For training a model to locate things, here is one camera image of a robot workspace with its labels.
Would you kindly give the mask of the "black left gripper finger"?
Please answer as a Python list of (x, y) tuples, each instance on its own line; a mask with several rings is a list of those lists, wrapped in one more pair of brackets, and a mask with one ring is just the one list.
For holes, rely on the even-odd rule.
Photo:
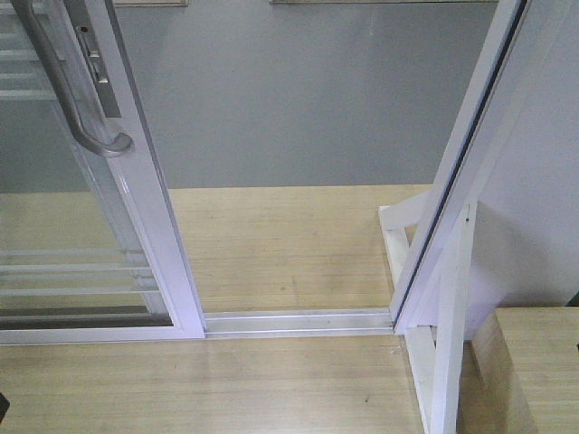
[(0, 393), (0, 419), (5, 417), (5, 414), (10, 408), (10, 401)]

